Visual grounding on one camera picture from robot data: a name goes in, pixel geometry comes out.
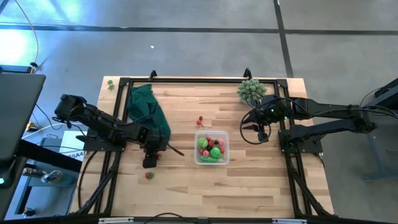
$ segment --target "plastic container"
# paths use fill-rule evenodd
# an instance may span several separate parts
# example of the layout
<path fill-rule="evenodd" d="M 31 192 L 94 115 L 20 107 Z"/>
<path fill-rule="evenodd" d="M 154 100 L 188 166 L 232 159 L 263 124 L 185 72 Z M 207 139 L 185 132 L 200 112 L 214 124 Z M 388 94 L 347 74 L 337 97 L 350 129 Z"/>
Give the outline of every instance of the plastic container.
<path fill-rule="evenodd" d="M 198 139 L 210 137 L 212 139 L 222 139 L 224 141 L 225 152 L 221 162 L 203 162 L 200 160 Z M 193 159 L 198 165 L 226 165 L 229 163 L 229 136 L 226 131 L 197 131 L 195 134 L 195 153 Z"/>

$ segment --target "green succulent plant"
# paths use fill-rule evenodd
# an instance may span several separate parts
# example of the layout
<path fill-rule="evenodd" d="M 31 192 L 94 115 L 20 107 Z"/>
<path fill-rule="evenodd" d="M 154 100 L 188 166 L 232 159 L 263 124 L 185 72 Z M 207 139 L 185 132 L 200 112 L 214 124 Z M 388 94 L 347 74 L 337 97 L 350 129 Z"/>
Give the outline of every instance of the green succulent plant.
<path fill-rule="evenodd" d="M 259 80 L 250 79 L 242 81 L 236 93 L 243 102 L 249 103 L 252 100 L 261 100 L 266 91 L 266 87 Z"/>

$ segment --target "green towel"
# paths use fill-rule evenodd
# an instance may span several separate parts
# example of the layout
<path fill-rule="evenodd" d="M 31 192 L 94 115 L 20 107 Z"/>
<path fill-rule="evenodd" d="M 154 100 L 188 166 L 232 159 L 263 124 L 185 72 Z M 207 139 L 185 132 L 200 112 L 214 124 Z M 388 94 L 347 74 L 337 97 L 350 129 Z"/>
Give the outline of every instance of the green towel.
<path fill-rule="evenodd" d="M 164 141 L 169 142 L 171 130 L 167 123 L 166 117 L 162 108 L 157 103 L 155 96 L 152 94 L 152 85 L 143 85 L 140 87 L 133 87 L 131 89 L 131 96 L 127 106 L 129 117 L 135 121 L 140 117 L 146 115 L 154 115 L 160 125 L 160 132 L 164 136 Z M 154 118 L 148 117 L 138 121 L 152 130 L 152 133 L 159 134 L 158 125 Z"/>

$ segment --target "wooden tabletop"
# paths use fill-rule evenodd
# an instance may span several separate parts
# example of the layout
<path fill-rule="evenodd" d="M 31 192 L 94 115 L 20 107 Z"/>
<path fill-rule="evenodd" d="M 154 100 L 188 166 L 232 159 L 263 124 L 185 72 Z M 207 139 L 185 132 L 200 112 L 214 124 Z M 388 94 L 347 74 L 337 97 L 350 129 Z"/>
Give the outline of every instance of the wooden tabletop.
<path fill-rule="evenodd" d="M 98 100 L 100 110 L 113 113 L 119 79 L 104 77 Z M 114 90 L 108 89 L 109 80 L 115 84 Z M 287 81 L 290 96 L 307 97 L 303 79 L 288 78 Z M 236 94 L 238 85 L 152 83 L 153 93 L 172 131 L 170 144 L 185 156 L 166 150 L 156 168 L 143 169 L 142 149 L 128 143 L 121 156 L 112 216 L 149 217 L 174 212 L 185 217 L 293 217 L 285 159 L 276 134 L 279 124 L 272 125 L 269 142 L 260 145 L 244 142 L 239 134 L 239 123 L 250 107 L 240 102 Z M 266 88 L 266 94 L 274 94 L 272 85 L 266 85 Z M 123 95 L 121 102 L 124 104 L 126 94 Z M 119 114 L 122 113 L 123 106 L 119 110 Z M 195 133 L 201 130 L 195 123 L 199 116 L 203 116 L 205 129 L 228 132 L 231 158 L 228 165 L 195 164 L 193 142 Z M 311 125 L 313 121 L 296 123 Z M 252 141 L 257 139 L 254 131 L 244 131 L 244 135 Z M 83 165 L 89 155 L 85 156 Z M 302 157 L 309 189 L 324 208 L 333 213 L 322 163 L 312 154 Z M 81 186 L 83 203 L 98 185 L 103 158 L 104 153 L 99 152 L 88 165 Z M 144 174 L 148 171 L 155 174 L 154 179 L 145 179 Z M 301 191 L 298 194 L 304 211 Z M 77 209 L 75 194 L 71 212 Z"/>

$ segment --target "concrete floor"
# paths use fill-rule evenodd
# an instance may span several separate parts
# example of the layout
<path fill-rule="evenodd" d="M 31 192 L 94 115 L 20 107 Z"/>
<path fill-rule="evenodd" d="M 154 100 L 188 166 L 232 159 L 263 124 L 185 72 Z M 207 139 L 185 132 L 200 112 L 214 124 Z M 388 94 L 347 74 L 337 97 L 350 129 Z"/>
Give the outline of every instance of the concrete floor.
<path fill-rule="evenodd" d="M 19 2 L 35 25 L 278 28 L 272 0 Z M 286 29 L 398 29 L 398 2 L 393 0 L 279 2 Z M 26 24 L 14 1 L 0 14 L 0 24 Z M 286 77 L 279 34 L 37 31 L 37 35 L 39 73 L 47 76 L 38 104 L 48 114 L 53 114 L 62 93 L 95 103 L 105 75 L 148 75 L 154 69 L 161 76 L 240 77 L 249 67 L 255 77 Z M 294 77 L 305 79 L 309 97 L 318 102 L 356 104 L 367 92 L 397 78 L 396 35 L 287 35 L 287 44 Z M 0 49 L 0 64 L 29 64 L 35 55 L 32 31 L 0 30 Z M 35 114 L 47 125 L 39 111 Z M 40 136 L 30 140 L 38 142 Z M 386 141 L 396 145 L 394 138 Z M 375 167 L 365 135 L 331 134 L 322 144 L 335 213 L 396 222 L 398 182 L 365 184 L 361 179 Z"/>

